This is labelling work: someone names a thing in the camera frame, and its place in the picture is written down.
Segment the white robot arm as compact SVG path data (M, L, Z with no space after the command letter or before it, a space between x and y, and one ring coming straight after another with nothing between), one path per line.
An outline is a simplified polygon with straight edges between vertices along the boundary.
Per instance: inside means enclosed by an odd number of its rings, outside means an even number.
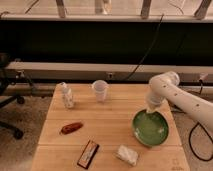
M146 97L148 113L153 113L167 99L213 132L213 103L180 89L179 83L179 75L173 71L153 76Z

